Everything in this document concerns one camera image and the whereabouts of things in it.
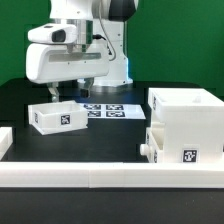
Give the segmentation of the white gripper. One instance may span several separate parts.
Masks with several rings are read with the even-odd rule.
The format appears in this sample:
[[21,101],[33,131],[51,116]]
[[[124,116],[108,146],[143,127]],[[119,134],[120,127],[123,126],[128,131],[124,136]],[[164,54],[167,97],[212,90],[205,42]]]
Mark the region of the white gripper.
[[26,76],[47,87],[53,102],[59,101],[58,83],[85,78],[80,84],[80,96],[89,98],[94,77],[109,72],[109,56],[104,44],[91,44],[85,52],[66,45],[31,44],[26,54]]

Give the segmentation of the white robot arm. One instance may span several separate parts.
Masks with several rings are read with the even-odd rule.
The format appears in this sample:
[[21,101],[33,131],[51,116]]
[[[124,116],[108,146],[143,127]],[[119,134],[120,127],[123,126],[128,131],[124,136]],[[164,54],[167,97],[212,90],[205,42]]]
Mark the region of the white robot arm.
[[126,22],[139,0],[50,0],[50,22],[28,32],[26,77],[59,100],[58,84],[76,80],[81,95],[132,83],[124,50]]

